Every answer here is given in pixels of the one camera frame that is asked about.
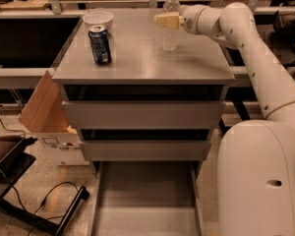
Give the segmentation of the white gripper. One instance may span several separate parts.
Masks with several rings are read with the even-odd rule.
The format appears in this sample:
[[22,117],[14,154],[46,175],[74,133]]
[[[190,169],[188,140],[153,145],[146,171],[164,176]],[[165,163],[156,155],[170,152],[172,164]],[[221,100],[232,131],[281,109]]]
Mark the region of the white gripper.
[[204,34],[206,29],[207,6],[182,6],[178,12],[158,14],[153,17],[154,22],[162,27],[177,30],[183,27],[185,32]]

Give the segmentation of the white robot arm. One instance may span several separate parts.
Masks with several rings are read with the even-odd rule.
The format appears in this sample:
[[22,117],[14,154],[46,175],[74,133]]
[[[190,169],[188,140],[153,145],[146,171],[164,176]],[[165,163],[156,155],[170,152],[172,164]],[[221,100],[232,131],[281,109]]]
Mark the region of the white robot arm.
[[295,236],[295,81],[260,37],[251,9],[183,6],[154,20],[238,50],[263,114],[221,140],[219,236]]

